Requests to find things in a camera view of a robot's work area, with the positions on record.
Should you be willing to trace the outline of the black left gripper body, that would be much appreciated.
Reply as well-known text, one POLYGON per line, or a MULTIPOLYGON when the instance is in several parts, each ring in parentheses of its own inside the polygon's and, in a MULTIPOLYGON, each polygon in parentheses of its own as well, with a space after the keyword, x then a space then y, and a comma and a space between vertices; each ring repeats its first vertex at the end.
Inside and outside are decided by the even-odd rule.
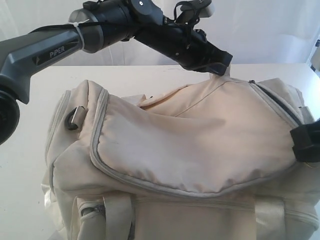
POLYGON ((175 28, 173 60, 186 70, 204 70, 210 62, 213 45, 202 29, 175 28))

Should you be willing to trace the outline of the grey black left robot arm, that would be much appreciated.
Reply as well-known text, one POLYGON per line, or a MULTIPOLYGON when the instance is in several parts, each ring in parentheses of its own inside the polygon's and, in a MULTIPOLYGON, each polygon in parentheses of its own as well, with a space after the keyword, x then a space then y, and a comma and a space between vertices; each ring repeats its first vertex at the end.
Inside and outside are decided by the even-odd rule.
POLYGON ((94 54, 135 39, 188 71, 225 74, 232 55, 207 40, 196 25, 212 15, 209 0, 178 2, 168 18, 151 0, 86 1, 66 24, 48 25, 0 43, 0 141, 20 120, 18 104, 30 100, 31 77, 82 50, 94 54))

